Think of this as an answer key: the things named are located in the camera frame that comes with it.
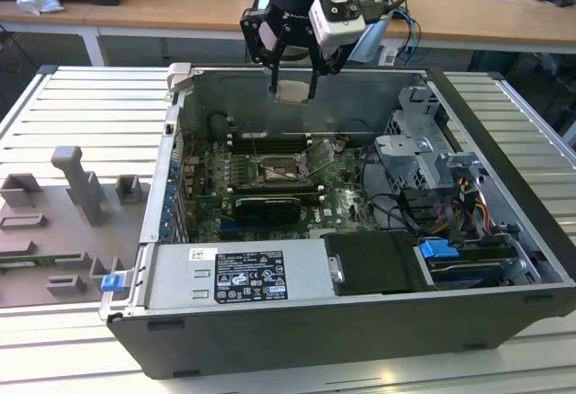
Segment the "desk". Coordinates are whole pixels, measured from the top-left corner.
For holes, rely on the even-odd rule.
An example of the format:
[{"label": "desk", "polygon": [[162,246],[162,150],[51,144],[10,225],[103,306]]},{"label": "desk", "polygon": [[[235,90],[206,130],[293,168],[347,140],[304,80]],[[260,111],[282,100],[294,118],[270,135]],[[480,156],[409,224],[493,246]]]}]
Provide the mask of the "desk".
[{"label": "desk", "polygon": [[[62,13],[34,16],[0,3],[0,22],[10,31],[76,34],[92,64],[104,65],[98,36],[242,39],[239,18],[252,0],[122,0],[114,7],[66,4]],[[536,0],[409,0],[422,27],[422,47],[576,53],[576,7]],[[392,21],[387,40],[406,36]]]}]

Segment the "blue tab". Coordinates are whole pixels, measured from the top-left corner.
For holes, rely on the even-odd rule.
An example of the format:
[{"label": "blue tab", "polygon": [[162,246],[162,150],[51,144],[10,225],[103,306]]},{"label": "blue tab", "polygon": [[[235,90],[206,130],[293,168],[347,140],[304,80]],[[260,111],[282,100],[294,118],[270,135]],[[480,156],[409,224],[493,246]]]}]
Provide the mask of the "blue tab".
[{"label": "blue tab", "polygon": [[458,257],[460,255],[458,250],[448,245],[447,239],[427,239],[419,247],[426,259],[429,257]]},{"label": "blue tab", "polygon": [[102,292],[122,292],[126,274],[107,274],[102,278],[100,291]]}]

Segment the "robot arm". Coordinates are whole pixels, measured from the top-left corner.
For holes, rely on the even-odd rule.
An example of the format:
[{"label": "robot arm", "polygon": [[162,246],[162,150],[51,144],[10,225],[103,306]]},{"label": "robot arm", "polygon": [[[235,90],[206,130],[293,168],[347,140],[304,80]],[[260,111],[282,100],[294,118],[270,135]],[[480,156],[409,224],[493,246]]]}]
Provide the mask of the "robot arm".
[{"label": "robot arm", "polygon": [[318,76],[337,74],[368,23],[404,0],[270,0],[265,10],[255,0],[240,26],[252,61],[272,70],[275,93],[280,61],[310,55],[312,77],[308,98],[314,98]]}]

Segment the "power supply label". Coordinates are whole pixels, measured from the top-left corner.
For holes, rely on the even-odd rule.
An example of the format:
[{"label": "power supply label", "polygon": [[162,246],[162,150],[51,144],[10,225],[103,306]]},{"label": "power supply label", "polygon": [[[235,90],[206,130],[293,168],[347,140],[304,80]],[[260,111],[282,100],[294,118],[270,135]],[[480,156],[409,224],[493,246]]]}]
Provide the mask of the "power supply label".
[{"label": "power supply label", "polygon": [[214,277],[219,304],[288,300],[282,252],[218,253]]}]

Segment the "slotted metal surface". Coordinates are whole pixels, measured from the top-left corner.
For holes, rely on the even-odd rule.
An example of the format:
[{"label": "slotted metal surface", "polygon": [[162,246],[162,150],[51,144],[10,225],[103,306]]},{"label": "slotted metal surface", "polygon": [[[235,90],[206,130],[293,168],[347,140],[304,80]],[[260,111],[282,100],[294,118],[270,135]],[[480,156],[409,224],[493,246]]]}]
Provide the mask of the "slotted metal surface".
[{"label": "slotted metal surface", "polygon": [[[161,78],[160,73],[164,71],[162,68],[144,71],[142,68],[61,67],[51,79],[77,77],[91,81],[94,77],[98,80],[138,80],[138,75],[143,75],[141,80],[149,80],[148,77],[153,74]],[[451,74],[450,77],[455,84],[467,86],[478,84],[479,79],[481,84],[487,85],[488,81],[493,83],[487,76],[479,78],[478,75]],[[136,104],[140,107],[139,111],[162,111],[169,105],[163,98],[145,101],[31,99],[24,109],[129,111]],[[519,109],[510,101],[487,100],[473,104],[475,111],[515,112]],[[80,129],[78,121],[73,122]],[[9,147],[0,145],[0,163],[46,165],[50,162],[53,147],[57,144],[72,145],[80,139],[84,160],[90,165],[126,165],[130,159],[149,163],[148,157],[155,158],[155,141],[160,130],[139,131],[145,122],[131,126],[130,121],[114,121],[114,124],[121,126],[114,128],[114,133],[94,130],[92,133],[67,131],[66,134],[58,134],[38,133],[35,130],[34,133],[14,134],[10,128],[2,139],[2,144],[7,142]],[[69,123],[61,121],[59,127],[68,129]],[[107,121],[106,127],[111,129],[113,123]],[[16,122],[13,128],[18,129],[17,126],[23,124]],[[515,131],[512,121],[508,130],[493,131],[492,135],[509,156],[546,158],[557,155],[558,149],[538,129]],[[462,135],[459,140],[465,142]],[[526,144],[530,146],[528,151],[522,148]],[[565,195],[574,194],[576,175],[569,169],[549,173],[528,169],[522,173],[536,194],[546,202],[562,201]],[[42,179],[45,184],[58,180]],[[576,229],[576,215],[557,219],[564,230]],[[97,317],[96,308],[97,304],[70,305],[67,313],[53,313],[50,309],[42,308],[33,312],[0,309],[0,391],[10,394],[68,393],[78,390],[90,393],[117,390],[183,394],[576,392],[576,313],[567,318],[539,321],[498,349],[490,351],[153,381],[142,373],[134,359]]]},{"label": "slotted metal surface", "polygon": [[[576,242],[576,156],[507,84],[487,75],[446,73],[448,79],[498,142],[566,234]],[[498,90],[500,100],[492,96]],[[464,150],[464,134],[448,123]]]},{"label": "slotted metal surface", "polygon": [[0,183],[32,173],[40,184],[62,184],[50,163],[58,145],[78,145],[82,164],[101,183],[136,174],[150,181],[167,107],[165,69],[60,67],[41,77],[0,140]]}]

